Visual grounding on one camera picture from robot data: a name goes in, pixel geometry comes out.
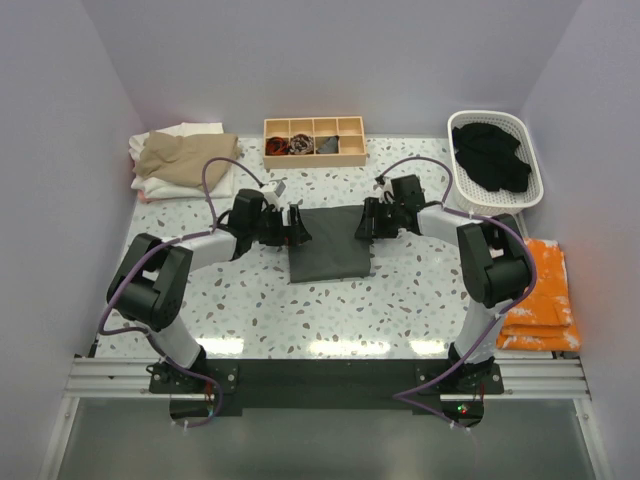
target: dark gray cloth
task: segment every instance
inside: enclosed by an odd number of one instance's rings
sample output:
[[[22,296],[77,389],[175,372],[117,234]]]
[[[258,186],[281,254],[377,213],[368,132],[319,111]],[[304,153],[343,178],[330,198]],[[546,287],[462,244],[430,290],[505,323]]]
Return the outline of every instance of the dark gray cloth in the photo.
[[[369,276],[371,242],[354,238],[362,208],[300,210],[302,223],[313,239],[289,248],[291,283]]]

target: speckled white tabletop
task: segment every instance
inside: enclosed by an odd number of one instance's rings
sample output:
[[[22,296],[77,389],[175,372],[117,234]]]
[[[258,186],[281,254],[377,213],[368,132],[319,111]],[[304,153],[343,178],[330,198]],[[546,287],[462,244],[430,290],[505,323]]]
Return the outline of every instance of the speckled white tabletop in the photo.
[[[241,161],[259,178],[284,178],[285,202],[301,208],[360,205],[373,195],[374,177],[411,155],[450,164],[446,139],[370,138],[362,168],[265,171],[261,139],[241,138]],[[237,167],[235,188],[255,184]],[[445,173],[408,162],[393,176],[420,176],[427,199],[440,199]],[[218,213],[232,198],[215,200]],[[126,245],[139,233],[170,237],[211,223],[204,200],[137,204]],[[190,275],[181,315],[209,357],[239,358],[443,358],[455,340],[468,302],[456,248],[410,233],[376,241],[367,278],[290,284],[286,249],[254,244],[230,263]],[[127,324],[112,313],[110,327]],[[546,357],[506,353],[508,357]],[[142,335],[98,339],[96,357],[152,358]]]

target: orange folded clothing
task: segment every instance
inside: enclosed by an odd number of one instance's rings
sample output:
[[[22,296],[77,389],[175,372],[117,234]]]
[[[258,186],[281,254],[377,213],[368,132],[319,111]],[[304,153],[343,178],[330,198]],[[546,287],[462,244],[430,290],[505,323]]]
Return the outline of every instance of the orange folded clothing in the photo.
[[[557,242],[527,239],[538,270],[535,290],[507,314],[498,348],[577,351],[582,340],[576,328],[564,263]]]

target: folded cloth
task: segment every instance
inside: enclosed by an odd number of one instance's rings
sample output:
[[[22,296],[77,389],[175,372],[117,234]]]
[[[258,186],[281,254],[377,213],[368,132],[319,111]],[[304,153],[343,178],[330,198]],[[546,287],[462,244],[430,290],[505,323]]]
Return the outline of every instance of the folded cloth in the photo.
[[[515,150],[520,141],[496,125],[469,123],[451,132],[458,149],[456,160],[469,178],[490,192],[501,188],[515,193],[529,187],[531,166]]]
[[[201,133],[224,133],[222,123],[181,123],[158,131],[184,137]],[[147,138],[149,133],[133,135],[129,139],[129,155],[134,165],[140,161]],[[139,175],[136,175],[131,188],[138,190],[138,198],[145,203],[171,198],[204,198],[204,192],[197,188],[182,187],[153,177],[144,179]],[[227,171],[210,193],[212,198],[227,198],[234,194],[234,168]]]
[[[230,133],[174,137],[150,132],[133,171],[143,178],[159,178],[183,187],[203,188],[202,169],[214,157],[236,157],[238,136]],[[215,162],[206,172],[207,186],[215,186],[229,169],[227,162]]]
[[[527,239],[538,270],[535,290],[507,314],[498,348],[577,351],[582,340],[576,328],[564,263],[557,242]]]
[[[210,192],[211,198],[228,198],[232,196],[233,176],[233,168],[230,168],[218,184],[214,186],[213,191]],[[144,180],[142,177],[136,176],[131,188],[138,190],[138,200],[142,203],[176,198],[204,198],[205,196],[204,192],[197,188],[181,187],[154,177]]]

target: white enclosure wall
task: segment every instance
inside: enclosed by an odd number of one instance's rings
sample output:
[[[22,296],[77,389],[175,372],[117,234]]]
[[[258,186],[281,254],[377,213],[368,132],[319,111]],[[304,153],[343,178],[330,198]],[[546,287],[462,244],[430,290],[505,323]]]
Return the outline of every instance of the white enclosure wall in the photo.
[[[640,3],[586,0],[523,110],[544,173],[527,216],[567,255],[582,361],[620,479],[638,477]]]
[[[363,115],[446,133],[457,110],[516,113],[580,0],[83,0],[149,128]]]
[[[95,334],[142,125],[79,1],[3,2],[0,65],[0,478],[30,480]]]

